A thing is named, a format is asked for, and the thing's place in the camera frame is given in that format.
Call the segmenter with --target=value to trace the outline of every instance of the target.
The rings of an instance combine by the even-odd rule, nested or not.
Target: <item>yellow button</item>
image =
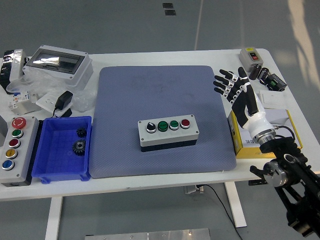
[[[15,149],[9,149],[5,152],[7,159],[14,159],[18,155],[18,151]]]

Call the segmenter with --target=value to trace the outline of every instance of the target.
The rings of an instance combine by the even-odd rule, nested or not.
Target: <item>white table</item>
[[[265,67],[269,68],[272,73],[277,74],[284,80],[276,63],[270,53],[265,49],[258,49],[260,56],[264,61]],[[164,66],[164,65],[205,65],[210,66],[215,74],[219,74],[220,69],[238,72],[241,66],[239,60],[240,49],[234,50],[206,50],[206,51],[178,51],[178,52],[148,52],[148,53],[117,53],[117,54],[92,54],[93,74],[85,87],[85,89],[97,89],[99,72],[104,67],[112,66]],[[254,90],[266,90],[258,80],[251,81]],[[293,119],[297,132],[303,144],[302,153],[308,158],[308,164],[312,166],[312,170],[316,174],[320,174],[320,161],[318,160],[320,153],[320,145],[313,134],[307,120],[300,110],[290,88],[287,86],[283,91],[287,109]],[[0,96],[2,102],[9,100],[10,96],[6,95],[1,89]],[[231,111],[231,105],[223,98],[226,117]],[[79,113],[73,111],[74,116],[91,115],[93,117],[94,109]],[[0,105],[0,115],[10,122],[15,115],[9,110],[5,104]],[[35,116],[39,120],[51,117],[48,112],[41,110],[38,112],[28,113],[28,116]],[[42,184],[40,180],[33,179],[30,186],[5,187],[0,184],[0,201],[37,199],[37,198],[53,198],[52,204],[57,208],[61,208],[63,196],[86,195],[97,193],[110,193],[120,191],[155,189],[164,187],[188,186],[195,184],[210,183],[227,183],[227,189],[232,188],[236,191],[232,182],[247,181],[257,179],[253,173],[249,171],[251,165],[261,169],[268,159],[238,159],[237,166],[231,171],[224,172],[206,172],[206,173],[184,173],[184,174],[165,174],[165,175],[143,175],[114,177],[103,179],[90,179],[82,182],[80,180],[70,180],[51,182],[50,184]],[[59,225],[59,218],[49,218],[50,224]]]

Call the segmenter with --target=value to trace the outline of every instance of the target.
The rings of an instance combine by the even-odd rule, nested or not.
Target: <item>bevel gear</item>
[[[84,139],[76,141],[72,146],[73,152],[78,156],[85,155],[85,149],[86,149],[86,140]]]
[[[79,138],[83,138],[87,136],[87,130],[84,127],[80,127],[77,129],[76,134],[78,135]]]

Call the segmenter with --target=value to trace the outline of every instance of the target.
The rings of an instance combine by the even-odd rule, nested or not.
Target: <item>blue mat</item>
[[[209,66],[115,66],[100,72],[89,173],[93,178],[228,171],[236,156]],[[141,152],[138,121],[193,114],[196,145]]]

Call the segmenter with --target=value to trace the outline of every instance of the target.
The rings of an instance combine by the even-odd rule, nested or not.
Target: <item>wire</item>
[[[226,215],[228,216],[228,218],[229,218],[230,222],[232,223],[233,228],[234,228],[234,230],[235,230],[236,234],[239,236],[239,238],[240,238],[241,240],[243,240],[243,239],[242,239],[242,237],[240,236],[240,234],[239,234],[239,232],[238,232],[237,228],[236,228],[236,225],[235,225],[235,224],[234,224],[234,222],[232,221],[232,219],[231,219],[231,217],[230,217],[230,215],[229,215],[229,213],[228,213],[228,211],[227,211],[227,209],[226,209],[226,207],[225,207],[224,203],[221,201],[220,197],[218,196],[218,194],[217,194],[216,190],[214,190],[214,188],[213,188],[212,186],[208,185],[208,184],[196,185],[196,187],[197,187],[197,188],[199,188],[199,187],[201,187],[201,186],[208,186],[209,188],[211,188],[211,189],[214,191],[214,193],[215,193],[216,197],[219,199],[220,203],[222,204],[222,206],[223,206],[223,208],[224,208],[224,211],[225,211]]]
[[[285,126],[285,125],[279,125],[279,126],[278,126],[278,125],[275,125],[275,126],[274,126],[274,129],[287,129],[287,130],[291,133],[293,140],[296,140],[295,134],[294,134],[294,132],[291,130],[290,127]],[[284,136],[281,136],[281,135],[276,135],[276,137],[284,138]]]
[[[287,129],[287,130],[289,130],[289,132],[290,132],[290,133],[291,133],[291,135],[292,135],[293,140],[296,140],[296,138],[295,138],[295,134],[294,134],[294,132],[290,129],[290,127],[288,127],[288,126],[284,126],[284,125],[280,125],[280,126],[278,126],[278,128],[280,128],[280,129]]]
[[[54,117],[55,115],[55,111],[58,109],[58,107],[55,107],[54,110],[53,110],[53,114],[52,114],[52,118]]]

